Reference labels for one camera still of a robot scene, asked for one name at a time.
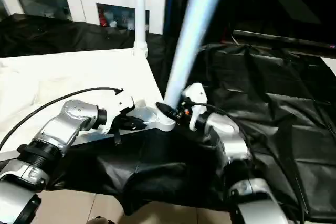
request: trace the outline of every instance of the black cloth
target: black cloth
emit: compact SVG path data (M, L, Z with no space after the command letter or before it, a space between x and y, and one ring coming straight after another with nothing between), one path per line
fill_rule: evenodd
M148 62L164 93L176 40L147 38ZM86 23L23 15L0 23L3 57L116 49L132 47L133 41L133 33ZM320 58L209 44L200 49L188 82L201 82L209 104L239 119L260 174L284 209L300 218L298 197L306 219L336 221L336 79ZM118 145L109 139L74 146L47 189L115 195L126 214L153 200L228 209L218 150L197 132L177 126L121 139Z

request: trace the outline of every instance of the robotic leg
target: robotic leg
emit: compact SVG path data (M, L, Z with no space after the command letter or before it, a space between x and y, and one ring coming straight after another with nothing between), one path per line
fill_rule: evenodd
M201 131L219 149L225 189L232 203L231 217L238 224L288 224L288 220L267 182L251 172L253 160L238 125L228 116L207 113L203 86L194 83L182 93L183 102L173 110L157 103L157 107L177 124Z

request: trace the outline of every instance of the glass cabinet door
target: glass cabinet door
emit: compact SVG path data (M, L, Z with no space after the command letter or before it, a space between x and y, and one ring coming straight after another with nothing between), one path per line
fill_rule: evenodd
M72 20L67 0L19 0L25 14Z
M135 10L123 6L97 4L101 26L135 30ZM149 10L146 10L146 31L149 30Z

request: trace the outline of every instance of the red object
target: red object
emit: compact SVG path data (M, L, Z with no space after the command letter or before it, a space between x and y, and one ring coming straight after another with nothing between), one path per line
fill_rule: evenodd
M98 8L98 16L99 16L99 22L101 26L109 26L107 23L107 20L104 16L104 11L101 8Z

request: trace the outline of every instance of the silver metal casing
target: silver metal casing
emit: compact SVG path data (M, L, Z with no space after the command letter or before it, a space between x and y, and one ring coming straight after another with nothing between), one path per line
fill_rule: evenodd
M0 223L13 224L34 195L33 191L0 181Z

